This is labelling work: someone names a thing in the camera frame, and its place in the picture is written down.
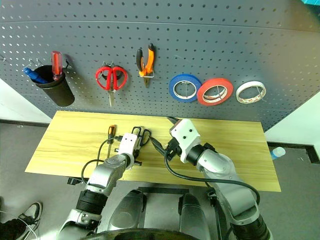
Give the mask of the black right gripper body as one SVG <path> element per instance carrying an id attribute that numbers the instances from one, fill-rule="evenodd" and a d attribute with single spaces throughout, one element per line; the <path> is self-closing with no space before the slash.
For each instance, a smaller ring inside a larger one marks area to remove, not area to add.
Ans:
<path id="1" fill-rule="evenodd" d="M 176 139 L 171 139 L 165 145 L 165 158 L 167 160 L 172 160 L 175 156 L 181 156 L 182 149 L 180 148 L 179 142 Z"/>

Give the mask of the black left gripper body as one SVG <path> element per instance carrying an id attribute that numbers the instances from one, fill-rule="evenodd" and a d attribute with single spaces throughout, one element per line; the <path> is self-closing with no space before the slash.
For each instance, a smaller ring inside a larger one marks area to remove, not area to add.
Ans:
<path id="1" fill-rule="evenodd" d="M 141 148 L 140 136 L 116 136 L 115 139 L 119 142 L 118 148 L 114 151 L 117 154 L 125 154 L 128 156 L 127 166 L 141 166 L 142 162 L 138 161 Z"/>

